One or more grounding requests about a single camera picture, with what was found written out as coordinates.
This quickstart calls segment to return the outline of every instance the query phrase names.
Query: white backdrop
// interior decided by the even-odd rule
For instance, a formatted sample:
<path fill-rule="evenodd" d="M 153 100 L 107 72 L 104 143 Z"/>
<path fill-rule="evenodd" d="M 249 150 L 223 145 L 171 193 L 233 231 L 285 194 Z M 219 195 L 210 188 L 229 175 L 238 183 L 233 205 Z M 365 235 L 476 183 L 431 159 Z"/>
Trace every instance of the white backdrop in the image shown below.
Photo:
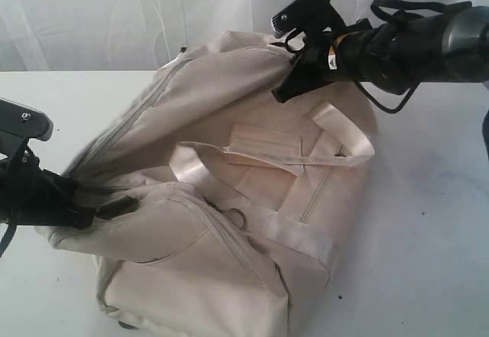
<path fill-rule="evenodd" d="M 222 31 L 271 32 L 290 1 L 0 0 L 0 70 L 154 70 Z M 371 1 L 333 5 L 353 21 Z"/>

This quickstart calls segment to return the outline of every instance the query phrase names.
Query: screw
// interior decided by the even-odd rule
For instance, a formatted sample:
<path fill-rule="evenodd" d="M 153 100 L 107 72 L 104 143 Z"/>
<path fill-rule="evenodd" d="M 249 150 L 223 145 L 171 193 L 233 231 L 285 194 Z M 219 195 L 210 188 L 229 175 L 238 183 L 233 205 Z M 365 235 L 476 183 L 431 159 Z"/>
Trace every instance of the screw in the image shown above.
<path fill-rule="evenodd" d="M 22 113 L 21 118 L 24 122 L 27 122 L 29 119 L 31 119 L 31 115 L 29 113 Z"/>

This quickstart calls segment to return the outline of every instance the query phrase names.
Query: canvas bag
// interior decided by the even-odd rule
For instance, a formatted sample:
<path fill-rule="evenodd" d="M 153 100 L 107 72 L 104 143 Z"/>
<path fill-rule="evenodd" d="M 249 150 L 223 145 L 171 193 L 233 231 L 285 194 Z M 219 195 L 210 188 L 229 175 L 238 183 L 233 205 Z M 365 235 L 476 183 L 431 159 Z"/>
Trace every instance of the canvas bag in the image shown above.
<path fill-rule="evenodd" d="M 349 83 L 276 102 L 291 56 L 274 41 L 228 32 L 179 55 L 66 172 L 80 203 L 119 213 L 38 232 L 95 255 L 106 315 L 163 336 L 300 333 L 347 240 L 375 120 Z"/>

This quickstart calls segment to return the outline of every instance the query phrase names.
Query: white curtain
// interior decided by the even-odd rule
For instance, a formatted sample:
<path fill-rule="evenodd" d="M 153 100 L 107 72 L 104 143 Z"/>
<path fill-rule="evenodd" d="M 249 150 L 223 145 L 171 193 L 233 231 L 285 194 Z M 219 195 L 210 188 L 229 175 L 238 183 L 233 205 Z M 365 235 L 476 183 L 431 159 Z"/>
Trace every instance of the white curtain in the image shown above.
<path fill-rule="evenodd" d="M 153 70 L 226 30 L 271 32 L 291 1 L 0 0 L 0 70 Z M 333 5 L 352 22 L 371 2 Z"/>

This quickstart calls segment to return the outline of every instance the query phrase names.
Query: white table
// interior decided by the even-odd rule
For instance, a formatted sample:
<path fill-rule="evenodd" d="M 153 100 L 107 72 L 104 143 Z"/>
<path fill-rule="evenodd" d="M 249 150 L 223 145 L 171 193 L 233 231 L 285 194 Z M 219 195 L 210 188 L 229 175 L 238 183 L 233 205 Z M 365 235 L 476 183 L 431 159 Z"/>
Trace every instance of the white table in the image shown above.
<path fill-rule="evenodd" d="M 59 172 L 152 76 L 0 73 L 0 96 L 51 117 L 53 138 L 31 146 Z M 424 84 L 400 114 L 376 112 L 377 156 L 358 221 L 305 337 L 489 335 L 488 107 L 482 85 Z M 146 336 L 105 318 L 93 285 L 89 256 L 52 251 L 19 229 L 0 260 L 2 335 Z"/>

